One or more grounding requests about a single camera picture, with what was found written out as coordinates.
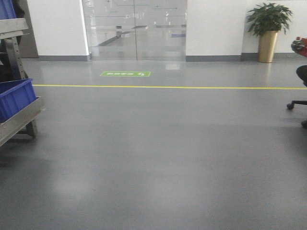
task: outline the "gold planter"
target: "gold planter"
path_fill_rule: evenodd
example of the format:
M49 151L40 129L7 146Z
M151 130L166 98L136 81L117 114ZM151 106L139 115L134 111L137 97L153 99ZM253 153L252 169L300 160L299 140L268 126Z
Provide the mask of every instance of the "gold planter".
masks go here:
M267 31L259 38L258 61L271 63L274 57L278 31Z

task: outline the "red object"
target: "red object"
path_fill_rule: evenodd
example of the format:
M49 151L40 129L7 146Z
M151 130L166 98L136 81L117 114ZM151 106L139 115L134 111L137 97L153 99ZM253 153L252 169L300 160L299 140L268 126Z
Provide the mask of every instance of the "red object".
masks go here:
M296 53L298 53L299 55L302 55L304 57L307 57L307 38L297 37L296 40L297 41L301 40L305 44L305 47L303 48L303 50L297 51Z

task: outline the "green floor sign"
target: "green floor sign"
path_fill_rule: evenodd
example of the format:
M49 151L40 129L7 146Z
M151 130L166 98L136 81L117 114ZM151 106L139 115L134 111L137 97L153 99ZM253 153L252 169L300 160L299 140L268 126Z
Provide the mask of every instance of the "green floor sign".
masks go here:
M151 72L137 71L105 71L101 77L149 77Z

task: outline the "chair caster wheel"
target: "chair caster wheel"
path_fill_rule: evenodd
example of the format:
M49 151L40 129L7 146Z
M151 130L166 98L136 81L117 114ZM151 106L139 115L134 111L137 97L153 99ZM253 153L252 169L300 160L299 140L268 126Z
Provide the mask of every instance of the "chair caster wheel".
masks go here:
M292 104L292 103L287 104L287 108L288 108L289 110L293 110L294 104Z
M307 121L303 121L301 124L303 128L307 128Z

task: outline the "chair base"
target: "chair base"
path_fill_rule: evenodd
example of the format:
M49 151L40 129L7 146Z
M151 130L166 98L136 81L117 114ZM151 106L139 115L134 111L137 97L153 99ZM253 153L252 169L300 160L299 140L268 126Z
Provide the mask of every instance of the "chair base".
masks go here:
M291 103L287 104L287 108L288 108L289 110L293 110L295 104L304 104L304 105L307 105L307 101L292 101ZM303 127L303 128L307 128L307 120L306 120L306 121L302 121L301 124L302 124L302 127Z
M291 103L287 104L287 108L292 110L295 104L304 104L307 105L307 101L292 101Z

